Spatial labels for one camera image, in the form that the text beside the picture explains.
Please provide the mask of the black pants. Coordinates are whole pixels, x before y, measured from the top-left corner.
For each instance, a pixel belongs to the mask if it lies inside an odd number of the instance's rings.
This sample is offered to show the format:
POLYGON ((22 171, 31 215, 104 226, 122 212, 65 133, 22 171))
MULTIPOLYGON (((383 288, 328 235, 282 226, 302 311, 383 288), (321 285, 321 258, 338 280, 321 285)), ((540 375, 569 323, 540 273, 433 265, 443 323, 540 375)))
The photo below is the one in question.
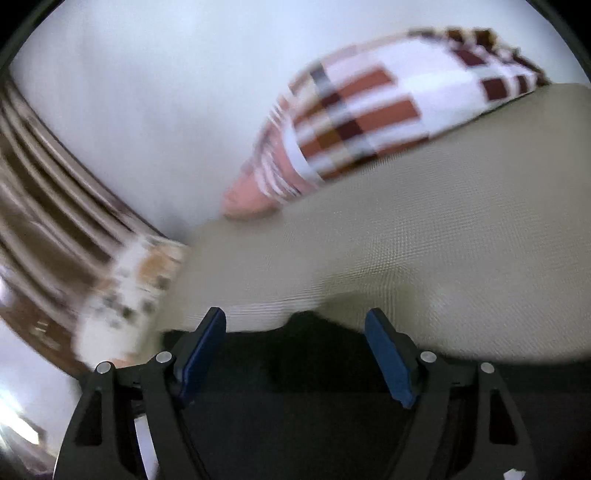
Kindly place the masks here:
MULTIPOLYGON (((499 363, 535 453, 535 479, 590 475, 590 362, 499 363)), ((410 414, 363 331, 312 312, 226 331, 182 418, 209 479, 391 479, 410 414)))

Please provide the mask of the floral pillow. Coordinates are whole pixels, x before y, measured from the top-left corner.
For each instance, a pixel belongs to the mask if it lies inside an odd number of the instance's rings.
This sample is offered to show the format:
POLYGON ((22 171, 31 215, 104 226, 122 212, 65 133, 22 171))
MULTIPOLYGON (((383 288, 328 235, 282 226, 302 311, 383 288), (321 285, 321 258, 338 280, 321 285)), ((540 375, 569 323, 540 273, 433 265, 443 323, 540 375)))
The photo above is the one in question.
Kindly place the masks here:
POLYGON ((155 235, 128 240, 92 288, 78 316, 72 350, 89 369, 135 363, 188 247, 155 235))

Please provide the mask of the beige textured bed sheet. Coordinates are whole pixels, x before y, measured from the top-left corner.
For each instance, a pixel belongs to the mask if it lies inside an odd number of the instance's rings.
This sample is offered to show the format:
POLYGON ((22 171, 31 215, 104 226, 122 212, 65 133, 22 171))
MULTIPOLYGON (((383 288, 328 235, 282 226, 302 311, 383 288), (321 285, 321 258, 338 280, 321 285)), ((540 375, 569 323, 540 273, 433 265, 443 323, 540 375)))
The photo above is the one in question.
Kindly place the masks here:
POLYGON ((590 91, 555 84, 276 214, 200 226, 157 331, 372 308, 458 357, 590 353, 590 91))

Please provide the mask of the beige striped curtain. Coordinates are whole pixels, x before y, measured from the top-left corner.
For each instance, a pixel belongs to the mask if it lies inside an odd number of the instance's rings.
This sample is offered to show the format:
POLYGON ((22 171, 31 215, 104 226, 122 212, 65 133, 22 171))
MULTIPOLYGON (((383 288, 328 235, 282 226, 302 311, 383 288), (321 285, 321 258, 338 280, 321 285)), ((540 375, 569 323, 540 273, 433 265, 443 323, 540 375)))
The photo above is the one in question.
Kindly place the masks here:
POLYGON ((153 228, 90 174, 1 80, 1 318, 70 376, 80 308, 122 246, 153 228))

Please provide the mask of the pink plaid pillow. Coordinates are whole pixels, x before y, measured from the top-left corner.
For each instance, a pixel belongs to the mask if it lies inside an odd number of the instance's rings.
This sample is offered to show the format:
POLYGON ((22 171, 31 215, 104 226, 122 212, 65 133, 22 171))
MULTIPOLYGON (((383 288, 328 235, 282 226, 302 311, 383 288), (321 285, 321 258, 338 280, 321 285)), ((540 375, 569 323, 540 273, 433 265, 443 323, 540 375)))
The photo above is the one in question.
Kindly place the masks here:
POLYGON ((409 30, 341 49, 277 98, 222 213, 273 212, 548 82, 490 29, 409 30))

